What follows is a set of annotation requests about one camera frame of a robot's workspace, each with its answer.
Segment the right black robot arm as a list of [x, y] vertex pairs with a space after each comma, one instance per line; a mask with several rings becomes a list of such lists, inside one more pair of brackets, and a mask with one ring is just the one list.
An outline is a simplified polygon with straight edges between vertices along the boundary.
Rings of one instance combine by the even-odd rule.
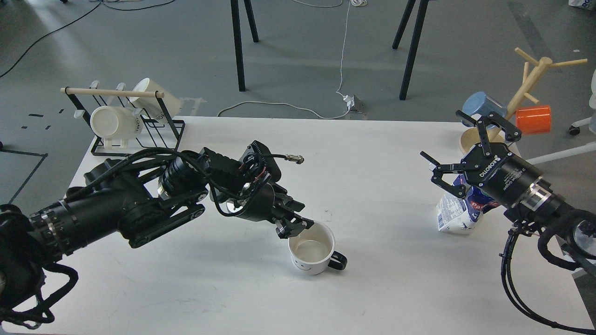
[[511, 259], [520, 235], [538, 234], [538, 251], [549, 263], [569, 270], [582, 268], [595, 275], [595, 222], [592, 212], [574, 208], [553, 193], [542, 172], [509, 150], [504, 142], [491, 142], [487, 125], [499, 127], [506, 142], [517, 142], [522, 132], [498, 113], [475, 120], [460, 110], [456, 115], [476, 127], [479, 142], [459, 163], [443, 165], [422, 151], [434, 165], [431, 181], [451, 195], [463, 199], [467, 186], [481, 189], [505, 207], [513, 223], [501, 254], [501, 282], [509, 301], [525, 316], [551, 328], [593, 335], [594, 329], [575, 328], [549, 320], [531, 310], [513, 285]]

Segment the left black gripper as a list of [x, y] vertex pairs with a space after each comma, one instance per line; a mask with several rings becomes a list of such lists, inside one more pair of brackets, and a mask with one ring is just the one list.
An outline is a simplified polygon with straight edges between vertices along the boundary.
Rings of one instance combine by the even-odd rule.
[[287, 189], [274, 182], [267, 182], [248, 199], [244, 205], [235, 208], [232, 201], [219, 208], [224, 216], [234, 216], [251, 222], [267, 221], [274, 223], [279, 238], [297, 237], [305, 229], [310, 229], [314, 221], [297, 215], [305, 204], [288, 195]]

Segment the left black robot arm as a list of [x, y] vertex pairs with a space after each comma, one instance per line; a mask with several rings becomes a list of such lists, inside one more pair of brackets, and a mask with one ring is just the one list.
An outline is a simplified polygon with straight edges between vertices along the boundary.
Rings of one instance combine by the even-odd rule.
[[147, 148], [124, 159], [107, 159], [84, 175], [64, 199], [25, 215], [1, 206], [1, 320], [36, 329], [55, 320], [51, 307], [78, 280], [63, 256], [115, 232], [138, 248], [198, 218], [209, 197], [226, 217], [276, 226], [279, 238], [296, 237], [314, 222], [305, 207], [278, 184], [276, 159], [304, 162], [301, 155], [272, 154], [259, 141], [240, 159], [201, 151]]

